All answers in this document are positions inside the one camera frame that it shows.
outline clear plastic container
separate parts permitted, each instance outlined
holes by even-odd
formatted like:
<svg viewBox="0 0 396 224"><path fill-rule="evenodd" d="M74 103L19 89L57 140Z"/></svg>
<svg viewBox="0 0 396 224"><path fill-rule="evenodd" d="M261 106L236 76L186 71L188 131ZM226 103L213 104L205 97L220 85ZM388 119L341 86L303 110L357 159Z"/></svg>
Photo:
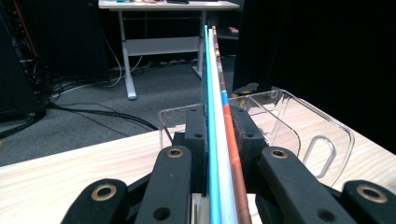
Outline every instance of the clear plastic container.
<svg viewBox="0 0 396 224"><path fill-rule="evenodd" d="M342 123L287 91L268 91L232 98L230 105L245 109L269 146L291 150L323 184L332 186L343 172L355 138ZM159 113L161 147L170 146L174 133L184 132L187 111L194 105Z"/></svg>

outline gray floor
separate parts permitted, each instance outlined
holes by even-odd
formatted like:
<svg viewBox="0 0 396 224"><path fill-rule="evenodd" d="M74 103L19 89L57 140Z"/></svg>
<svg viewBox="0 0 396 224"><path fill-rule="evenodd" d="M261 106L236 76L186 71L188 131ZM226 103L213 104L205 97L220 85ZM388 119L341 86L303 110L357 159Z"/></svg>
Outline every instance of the gray floor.
<svg viewBox="0 0 396 224"><path fill-rule="evenodd" d="M232 56L222 59L228 91L232 86L233 61ZM159 127L158 113L161 110L201 103L201 79L191 69L193 65L179 63L134 77L135 101L127 100L122 80L111 88L93 85L74 89L53 102L69 108L109 111L106 106ZM15 125L14 122L0 123L0 132L11 127L11 124ZM48 109L46 116L38 123L1 140L0 166L146 132L150 129L125 119Z"/></svg>

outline desk foot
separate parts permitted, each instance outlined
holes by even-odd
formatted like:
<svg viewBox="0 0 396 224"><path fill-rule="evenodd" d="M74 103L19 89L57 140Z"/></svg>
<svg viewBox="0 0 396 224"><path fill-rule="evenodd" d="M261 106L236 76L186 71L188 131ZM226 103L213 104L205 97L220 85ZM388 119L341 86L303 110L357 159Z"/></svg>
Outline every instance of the desk foot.
<svg viewBox="0 0 396 224"><path fill-rule="evenodd" d="M134 82L131 78L125 78L126 92L128 94L128 100L135 100L137 98L136 91L134 90Z"/></svg>
<svg viewBox="0 0 396 224"><path fill-rule="evenodd" d="M193 66L192 70L194 70L195 74L198 75L198 77L202 78L202 71L199 71L197 66Z"/></svg>

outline metal ring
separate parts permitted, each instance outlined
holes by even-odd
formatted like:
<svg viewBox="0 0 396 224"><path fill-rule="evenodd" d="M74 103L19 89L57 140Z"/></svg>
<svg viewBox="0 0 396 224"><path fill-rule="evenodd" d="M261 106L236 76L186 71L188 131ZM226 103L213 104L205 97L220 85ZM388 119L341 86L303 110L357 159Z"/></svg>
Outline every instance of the metal ring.
<svg viewBox="0 0 396 224"><path fill-rule="evenodd" d="M183 155L183 150L178 148L172 148L166 152L166 155L170 158L178 158Z"/></svg>
<svg viewBox="0 0 396 224"><path fill-rule="evenodd" d="M373 193L376 194L376 196L368 194L367 190L372 191ZM356 191L359 193L359 195L361 197L363 197L369 201L372 201L374 203L386 203L388 201L387 196L381 190L375 189L375 188L367 186L367 185L357 186Z"/></svg>
<svg viewBox="0 0 396 224"><path fill-rule="evenodd" d="M101 195L99 194L99 191L102 189L110 189L110 192L105 194L105 195ZM97 201L97 202L101 202L101 201L105 201L107 199L112 198L117 192L117 188L116 186L112 185L112 184L103 184L103 185L99 185L98 187L96 187L96 189L92 192L91 197Z"/></svg>
<svg viewBox="0 0 396 224"><path fill-rule="evenodd" d="M280 149L273 149L270 151L270 154L278 159L286 159L288 157L288 153Z"/></svg>

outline desk leg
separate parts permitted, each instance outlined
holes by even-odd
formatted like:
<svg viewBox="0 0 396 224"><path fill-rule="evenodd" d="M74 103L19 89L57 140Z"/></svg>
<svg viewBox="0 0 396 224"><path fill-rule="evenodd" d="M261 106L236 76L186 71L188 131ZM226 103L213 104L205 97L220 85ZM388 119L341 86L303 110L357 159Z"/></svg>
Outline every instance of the desk leg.
<svg viewBox="0 0 396 224"><path fill-rule="evenodd" d="M202 66L203 66L203 61L204 61L204 47L205 47L205 41L204 41L204 36L205 36L205 24L206 24L206 10L201 11L201 26L200 26L200 32L198 36L198 58L197 58L197 65L194 66L192 69L195 71L195 73L198 75L198 77L202 78Z"/></svg>
<svg viewBox="0 0 396 224"><path fill-rule="evenodd" d="M119 11L120 31L121 31L121 44L122 44L122 57L125 66L125 86L128 95L128 100L135 100L137 98L136 91L134 90L134 81L131 76L131 68L129 66L129 54L126 47L125 31L123 26L122 11Z"/></svg>

